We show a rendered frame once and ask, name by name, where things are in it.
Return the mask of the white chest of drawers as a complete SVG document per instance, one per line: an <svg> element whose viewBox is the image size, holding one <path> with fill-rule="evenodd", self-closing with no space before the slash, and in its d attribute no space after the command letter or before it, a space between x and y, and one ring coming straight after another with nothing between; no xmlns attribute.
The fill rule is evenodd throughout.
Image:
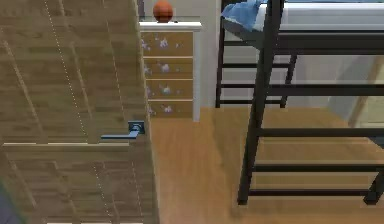
<svg viewBox="0 0 384 224"><path fill-rule="evenodd" d="M149 112L200 120L202 23L140 22Z"/></svg>

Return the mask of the black metal bunk bed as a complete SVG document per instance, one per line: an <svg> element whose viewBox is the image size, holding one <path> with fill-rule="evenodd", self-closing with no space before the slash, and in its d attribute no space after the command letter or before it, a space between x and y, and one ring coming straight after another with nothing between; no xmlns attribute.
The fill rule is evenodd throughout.
<svg viewBox="0 0 384 224"><path fill-rule="evenodd" d="M289 55L384 55L384 25L356 19L331 19L332 12L351 17L355 12L383 14L384 3L349 0L268 0L260 8L258 22L262 31L247 31L241 25L220 19L221 47L251 46L259 51L258 61L249 66L257 70L251 112L243 155L237 203L245 205L251 196L361 196L367 205L375 205L384 194L384 164L272 164L256 162L259 141L264 137L377 137L379 128L265 128L265 106L270 97L282 102L290 96L384 96L384 84L294 84L289 74L283 84L270 82L274 57ZM375 172L368 189L253 189L252 175L257 172Z"/></svg>

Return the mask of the orange basketball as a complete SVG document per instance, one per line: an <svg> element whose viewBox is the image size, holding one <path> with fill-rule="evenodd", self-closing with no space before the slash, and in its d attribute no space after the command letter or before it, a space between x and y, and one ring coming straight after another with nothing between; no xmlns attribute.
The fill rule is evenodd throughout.
<svg viewBox="0 0 384 224"><path fill-rule="evenodd" d="M173 18L173 8L168 0L158 0L153 6L153 16L159 23L168 23Z"/></svg>

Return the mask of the blue cloth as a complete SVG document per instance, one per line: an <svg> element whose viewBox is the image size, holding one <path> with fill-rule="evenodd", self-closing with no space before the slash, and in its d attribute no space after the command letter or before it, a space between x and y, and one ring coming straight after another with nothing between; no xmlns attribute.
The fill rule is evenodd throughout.
<svg viewBox="0 0 384 224"><path fill-rule="evenodd" d="M263 22L264 19L258 19L260 8L267 6L268 0L245 0L238 3L230 3L224 7L221 16L231 22L241 25L245 30L262 31L263 26L258 25L258 22Z"/></svg>

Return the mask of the brown wooden room door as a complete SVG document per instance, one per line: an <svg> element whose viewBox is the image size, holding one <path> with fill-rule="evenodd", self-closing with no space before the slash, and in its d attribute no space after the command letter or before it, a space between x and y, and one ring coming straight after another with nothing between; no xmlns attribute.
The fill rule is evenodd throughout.
<svg viewBox="0 0 384 224"><path fill-rule="evenodd" d="M160 224L147 108L137 0L0 0L0 224Z"/></svg>

